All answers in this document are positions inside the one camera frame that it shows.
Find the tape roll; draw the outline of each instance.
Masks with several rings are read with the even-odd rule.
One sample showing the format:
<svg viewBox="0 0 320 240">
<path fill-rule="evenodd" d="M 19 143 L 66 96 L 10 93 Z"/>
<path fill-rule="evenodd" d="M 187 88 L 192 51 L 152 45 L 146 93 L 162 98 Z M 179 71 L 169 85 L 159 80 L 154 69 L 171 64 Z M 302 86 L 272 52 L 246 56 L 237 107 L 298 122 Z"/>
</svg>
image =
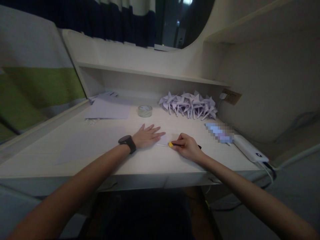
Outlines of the tape roll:
<svg viewBox="0 0 320 240">
<path fill-rule="evenodd" d="M 142 105 L 138 108 L 138 115 L 140 117 L 151 117 L 152 107 L 148 105 Z"/>
</svg>

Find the watch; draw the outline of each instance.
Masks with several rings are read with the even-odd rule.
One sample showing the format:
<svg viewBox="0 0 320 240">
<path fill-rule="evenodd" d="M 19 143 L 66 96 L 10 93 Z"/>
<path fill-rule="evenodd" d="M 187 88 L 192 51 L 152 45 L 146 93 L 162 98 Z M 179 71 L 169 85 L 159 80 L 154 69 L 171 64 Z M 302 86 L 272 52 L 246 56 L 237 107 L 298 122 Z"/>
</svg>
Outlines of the watch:
<svg viewBox="0 0 320 240">
<path fill-rule="evenodd" d="M 130 135 L 124 136 L 122 138 L 119 139 L 118 143 L 121 144 L 127 144 L 130 148 L 130 154 L 134 153 L 137 148 L 136 145 L 134 144 L 132 137 Z"/>
</svg>

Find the wall socket plate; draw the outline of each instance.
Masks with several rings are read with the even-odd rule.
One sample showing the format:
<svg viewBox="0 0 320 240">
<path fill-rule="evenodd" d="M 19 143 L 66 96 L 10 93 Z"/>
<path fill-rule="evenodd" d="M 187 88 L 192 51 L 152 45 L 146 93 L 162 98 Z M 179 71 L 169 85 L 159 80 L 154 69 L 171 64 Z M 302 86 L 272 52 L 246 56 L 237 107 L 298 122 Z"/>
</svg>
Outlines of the wall socket plate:
<svg viewBox="0 0 320 240">
<path fill-rule="evenodd" d="M 224 99 L 224 101 L 231 103 L 232 105 L 236 105 L 236 103 L 239 101 L 240 97 L 242 96 L 242 94 L 231 91 L 229 89 L 224 88 L 222 90 L 222 93 L 226 93 L 227 96 Z"/>
</svg>

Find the green stripe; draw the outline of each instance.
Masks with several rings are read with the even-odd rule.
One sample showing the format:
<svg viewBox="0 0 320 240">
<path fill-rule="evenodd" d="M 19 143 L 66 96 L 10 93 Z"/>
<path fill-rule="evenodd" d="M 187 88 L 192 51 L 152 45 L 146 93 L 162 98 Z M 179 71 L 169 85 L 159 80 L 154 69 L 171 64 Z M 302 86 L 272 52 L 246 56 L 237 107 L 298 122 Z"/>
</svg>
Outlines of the green stripe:
<svg viewBox="0 0 320 240">
<path fill-rule="evenodd" d="M 25 98 L 38 109 L 86 97 L 74 68 L 2 69 Z"/>
<path fill-rule="evenodd" d="M 19 131 L 47 119 L 39 109 L 85 98 L 74 68 L 2 69 L 0 115 Z"/>
</svg>

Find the striped curtain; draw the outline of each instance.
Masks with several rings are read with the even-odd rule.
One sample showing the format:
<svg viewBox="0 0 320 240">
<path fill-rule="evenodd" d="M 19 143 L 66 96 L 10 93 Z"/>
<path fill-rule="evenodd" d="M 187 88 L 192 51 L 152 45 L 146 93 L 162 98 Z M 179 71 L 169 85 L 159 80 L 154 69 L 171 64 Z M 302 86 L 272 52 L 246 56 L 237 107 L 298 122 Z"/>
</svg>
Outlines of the striped curtain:
<svg viewBox="0 0 320 240">
<path fill-rule="evenodd" d="M 55 24 L 0 5 L 0 143 L 85 99 Z"/>
<path fill-rule="evenodd" d="M 90 37 L 154 47 L 155 0 L 0 0 Z"/>
</svg>

